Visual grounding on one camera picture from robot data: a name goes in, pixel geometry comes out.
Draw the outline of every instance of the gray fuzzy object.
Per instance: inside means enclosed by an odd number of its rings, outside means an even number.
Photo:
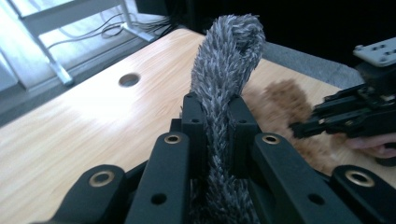
[[[193,185],[191,222],[259,223],[247,182],[229,173],[228,103],[241,94],[262,58],[265,36],[256,16],[222,16],[208,30],[191,71],[191,91],[206,121],[209,171]]]

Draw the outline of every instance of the brown fuzzy object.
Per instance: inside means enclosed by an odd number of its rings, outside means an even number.
[[[282,135],[313,168],[331,174],[338,165],[331,149],[312,137],[294,138],[289,128],[294,122],[304,122],[312,113],[305,92],[293,79],[271,83],[263,91],[246,92],[243,98],[263,132]]]

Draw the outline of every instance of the floor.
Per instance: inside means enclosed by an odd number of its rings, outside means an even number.
[[[23,15],[35,13],[48,7],[58,6],[70,0],[29,0],[14,1]],[[134,1],[127,1],[128,9],[134,15],[133,21],[153,22],[163,20],[162,16],[139,14]],[[74,22],[40,36],[42,42],[51,45],[76,38],[97,29],[107,20],[116,23],[122,20],[118,7],[95,14],[81,21]],[[114,35],[119,30],[106,31],[103,27],[95,32],[94,37],[79,41],[62,43],[50,48],[54,58],[75,79],[75,85],[100,72],[104,68],[136,52],[148,44],[125,31]],[[21,25],[17,15],[6,1],[0,1],[0,48],[7,63],[18,79],[18,83],[0,90],[0,126],[23,115],[31,109],[44,104],[51,98],[70,90],[65,87],[47,64],[44,54],[31,40]],[[150,31],[160,35],[161,29]]]

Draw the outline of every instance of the wooden table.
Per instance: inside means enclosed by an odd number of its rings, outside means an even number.
[[[99,164],[127,171],[146,160],[157,137],[179,116],[203,39],[174,31],[0,129],[0,223],[47,220],[85,171]],[[138,74],[139,82],[120,86],[120,78],[130,73]],[[338,91],[265,60],[246,88],[262,89],[289,78],[309,92],[312,104]],[[328,136],[323,144],[329,144]],[[339,157],[372,169],[395,186],[394,168],[350,150],[341,150]]]

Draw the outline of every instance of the circular hole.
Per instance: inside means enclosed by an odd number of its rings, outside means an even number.
[[[346,178],[352,183],[366,188],[370,188],[375,185],[374,180],[370,176],[360,171],[346,171]]]
[[[168,135],[165,137],[165,143],[167,144],[176,144],[181,141],[181,137],[175,134]]]
[[[268,144],[271,144],[271,145],[276,145],[280,142],[279,138],[277,138],[276,136],[273,136],[273,135],[265,135],[262,138],[262,141],[264,141]]]
[[[163,204],[166,202],[166,195],[163,193],[154,194],[151,197],[151,202],[157,205]]]
[[[137,82],[139,82],[139,80],[140,76],[138,74],[132,73],[121,77],[119,83],[122,87],[132,87]]]
[[[311,201],[312,203],[315,203],[317,205],[324,204],[324,199],[317,194],[309,194],[308,199],[309,199],[309,201]]]
[[[114,173],[111,171],[101,171],[90,178],[90,185],[94,188],[99,188],[109,184],[114,179]]]

